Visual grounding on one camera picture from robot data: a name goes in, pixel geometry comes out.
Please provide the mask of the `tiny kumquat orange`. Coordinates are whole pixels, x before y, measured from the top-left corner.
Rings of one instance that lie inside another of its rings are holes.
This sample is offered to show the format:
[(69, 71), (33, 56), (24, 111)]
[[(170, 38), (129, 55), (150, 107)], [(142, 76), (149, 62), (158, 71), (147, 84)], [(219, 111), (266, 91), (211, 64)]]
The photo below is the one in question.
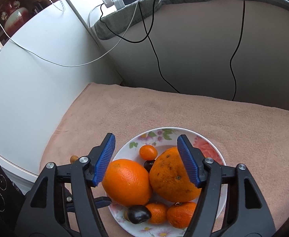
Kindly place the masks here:
[(139, 155), (145, 161), (153, 161), (158, 156), (158, 152), (154, 146), (144, 145), (140, 148)]

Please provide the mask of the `red white vase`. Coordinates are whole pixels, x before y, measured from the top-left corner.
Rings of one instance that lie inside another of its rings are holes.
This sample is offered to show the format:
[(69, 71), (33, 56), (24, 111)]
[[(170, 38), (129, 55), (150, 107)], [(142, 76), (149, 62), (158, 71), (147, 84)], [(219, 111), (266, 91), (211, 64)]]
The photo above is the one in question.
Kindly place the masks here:
[(0, 22), (11, 37), (30, 19), (28, 9), (21, 0), (5, 0), (0, 6)]

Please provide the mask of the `large rough orange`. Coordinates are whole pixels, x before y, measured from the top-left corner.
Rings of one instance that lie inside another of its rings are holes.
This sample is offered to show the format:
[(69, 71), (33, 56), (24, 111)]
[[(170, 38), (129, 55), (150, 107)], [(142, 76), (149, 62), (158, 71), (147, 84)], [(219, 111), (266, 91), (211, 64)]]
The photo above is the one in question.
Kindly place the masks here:
[(193, 201), (201, 189), (190, 182), (177, 147), (164, 151), (153, 163), (149, 172), (153, 191), (173, 203)]

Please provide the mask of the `small mandarin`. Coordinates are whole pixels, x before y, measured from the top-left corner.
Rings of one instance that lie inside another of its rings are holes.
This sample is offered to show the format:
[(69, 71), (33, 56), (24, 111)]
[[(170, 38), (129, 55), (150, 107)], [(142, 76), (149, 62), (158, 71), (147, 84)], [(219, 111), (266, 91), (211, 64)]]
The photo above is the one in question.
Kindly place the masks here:
[(161, 202), (148, 203), (145, 206), (151, 213), (149, 223), (159, 225), (164, 224), (167, 221), (167, 211), (169, 207)]

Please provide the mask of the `floral white plate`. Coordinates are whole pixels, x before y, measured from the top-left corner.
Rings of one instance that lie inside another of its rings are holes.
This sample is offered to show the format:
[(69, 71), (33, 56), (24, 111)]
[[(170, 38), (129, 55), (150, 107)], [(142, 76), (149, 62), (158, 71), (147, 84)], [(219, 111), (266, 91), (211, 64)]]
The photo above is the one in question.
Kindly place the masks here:
[[(200, 149), (205, 157), (211, 157), (221, 165), (226, 162), (213, 143), (199, 133), (180, 127), (160, 127), (148, 130), (139, 134), (128, 141), (113, 157), (113, 160), (129, 159), (140, 165), (144, 164), (144, 160), (139, 155), (139, 150), (144, 145), (152, 145), (157, 149), (158, 154), (162, 154), (168, 148), (177, 145), (179, 135), (186, 135), (192, 146)], [(148, 222), (141, 224), (132, 224), (124, 218), (126, 208), (112, 203), (109, 211), (118, 225), (131, 236), (184, 236), (186, 228), (177, 229), (168, 222), (164, 224), (154, 225)]]

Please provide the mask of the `large smooth orange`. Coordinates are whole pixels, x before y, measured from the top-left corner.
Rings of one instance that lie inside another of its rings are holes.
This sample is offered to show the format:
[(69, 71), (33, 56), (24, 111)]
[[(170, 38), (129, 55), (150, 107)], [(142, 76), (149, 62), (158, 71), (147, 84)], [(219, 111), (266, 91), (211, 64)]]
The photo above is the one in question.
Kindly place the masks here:
[(102, 181), (106, 194), (124, 207), (145, 205), (153, 195), (147, 170), (135, 161), (110, 162)]

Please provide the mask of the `pink towel cloth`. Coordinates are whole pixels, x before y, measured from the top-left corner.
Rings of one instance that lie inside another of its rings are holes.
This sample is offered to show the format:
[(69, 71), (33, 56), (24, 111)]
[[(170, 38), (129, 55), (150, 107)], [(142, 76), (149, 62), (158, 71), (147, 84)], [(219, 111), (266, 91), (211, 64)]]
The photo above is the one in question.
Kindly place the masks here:
[(41, 167), (84, 156), (107, 133), (120, 149), (153, 128), (195, 131), (229, 166), (245, 164), (257, 182), (276, 227), (289, 217), (289, 111), (204, 96), (91, 83), (74, 100), (44, 150)]

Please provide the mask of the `medium mandarin with stem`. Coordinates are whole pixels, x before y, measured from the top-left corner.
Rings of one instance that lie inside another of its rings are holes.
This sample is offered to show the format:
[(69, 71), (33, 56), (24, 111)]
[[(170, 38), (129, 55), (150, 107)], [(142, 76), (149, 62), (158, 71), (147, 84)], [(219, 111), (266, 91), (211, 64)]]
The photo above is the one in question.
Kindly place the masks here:
[(177, 229), (187, 228), (195, 209), (196, 203), (194, 202), (175, 203), (167, 210), (167, 221)]

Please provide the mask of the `white power strip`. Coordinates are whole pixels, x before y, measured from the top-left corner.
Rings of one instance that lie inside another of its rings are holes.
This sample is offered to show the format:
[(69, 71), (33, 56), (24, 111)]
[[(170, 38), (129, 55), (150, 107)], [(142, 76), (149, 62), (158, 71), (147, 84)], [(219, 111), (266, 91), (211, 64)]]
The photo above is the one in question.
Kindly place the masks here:
[(120, 10), (125, 7), (123, 0), (102, 0), (106, 8), (114, 6), (116, 10)]

